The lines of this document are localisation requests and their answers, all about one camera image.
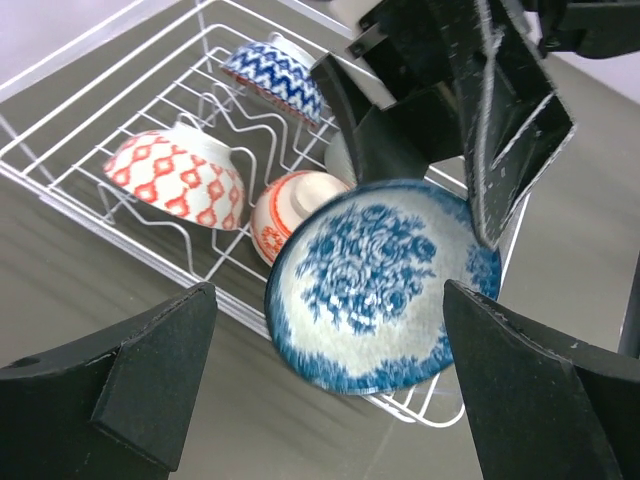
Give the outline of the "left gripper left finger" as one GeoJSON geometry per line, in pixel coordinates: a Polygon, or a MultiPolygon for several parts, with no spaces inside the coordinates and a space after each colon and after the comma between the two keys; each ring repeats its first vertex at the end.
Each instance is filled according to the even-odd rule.
{"type": "Polygon", "coordinates": [[[166,479],[178,469],[214,332],[216,288],[1,369],[4,479],[166,479]]]}

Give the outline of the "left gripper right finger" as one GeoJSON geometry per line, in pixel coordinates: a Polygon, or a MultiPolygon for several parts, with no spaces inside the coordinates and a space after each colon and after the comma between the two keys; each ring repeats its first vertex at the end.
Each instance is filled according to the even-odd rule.
{"type": "Polygon", "coordinates": [[[637,359],[454,280],[443,313],[484,478],[638,478],[637,359]]]}

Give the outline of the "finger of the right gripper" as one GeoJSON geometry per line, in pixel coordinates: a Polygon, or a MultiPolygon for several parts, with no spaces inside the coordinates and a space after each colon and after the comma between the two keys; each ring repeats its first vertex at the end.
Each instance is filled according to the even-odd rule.
{"type": "Polygon", "coordinates": [[[341,129],[359,184],[421,179],[431,164],[460,155],[457,114],[437,89],[381,109],[330,53],[316,61],[311,76],[341,129]]]}
{"type": "Polygon", "coordinates": [[[509,1],[444,4],[474,230],[491,249],[574,132],[511,6],[509,1]]]}

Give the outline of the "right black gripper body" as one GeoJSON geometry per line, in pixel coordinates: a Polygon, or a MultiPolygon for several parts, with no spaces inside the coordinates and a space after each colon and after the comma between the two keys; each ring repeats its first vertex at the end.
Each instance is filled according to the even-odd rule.
{"type": "Polygon", "coordinates": [[[454,111],[480,108],[478,1],[379,1],[357,16],[355,33],[347,51],[396,104],[426,97],[454,111]]]}

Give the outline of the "red floral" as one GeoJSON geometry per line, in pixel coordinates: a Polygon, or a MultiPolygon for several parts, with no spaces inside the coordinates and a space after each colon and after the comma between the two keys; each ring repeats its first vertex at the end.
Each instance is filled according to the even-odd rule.
{"type": "Polygon", "coordinates": [[[250,217],[257,254],[271,267],[295,229],[348,189],[338,178],[312,170],[292,172],[272,182],[259,196],[250,217]]]}

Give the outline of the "orange red patterned bowl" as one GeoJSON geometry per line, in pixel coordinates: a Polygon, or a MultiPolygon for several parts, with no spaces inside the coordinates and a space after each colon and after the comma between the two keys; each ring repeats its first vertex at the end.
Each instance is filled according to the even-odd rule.
{"type": "Polygon", "coordinates": [[[222,71],[311,127],[321,123],[323,96],[311,77],[315,58],[280,32],[239,47],[222,71]]]}

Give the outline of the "dark blue bottom bowl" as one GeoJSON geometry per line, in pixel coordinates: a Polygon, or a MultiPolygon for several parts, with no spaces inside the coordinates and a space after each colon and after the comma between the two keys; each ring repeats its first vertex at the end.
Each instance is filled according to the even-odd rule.
{"type": "Polygon", "coordinates": [[[275,350],[304,380],[337,394],[392,392],[453,362],[445,283],[496,298],[502,270],[462,198],[424,180],[379,181],[337,196],[293,232],[264,313],[275,350]]]}

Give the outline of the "red patterned white bowl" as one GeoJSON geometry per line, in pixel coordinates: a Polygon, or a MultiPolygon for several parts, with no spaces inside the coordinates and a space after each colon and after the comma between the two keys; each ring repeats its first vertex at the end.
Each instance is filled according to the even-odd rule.
{"type": "Polygon", "coordinates": [[[136,134],[104,164],[107,178],[169,215],[211,229],[240,227],[246,189],[232,149],[178,120],[168,129],[136,134]]]}

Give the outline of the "pale green bowl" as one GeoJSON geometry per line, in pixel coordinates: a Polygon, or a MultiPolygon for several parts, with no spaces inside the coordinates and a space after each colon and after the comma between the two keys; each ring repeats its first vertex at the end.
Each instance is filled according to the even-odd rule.
{"type": "Polygon", "coordinates": [[[340,179],[349,187],[357,184],[349,152],[340,131],[331,139],[324,152],[324,164],[329,174],[340,179]]]}

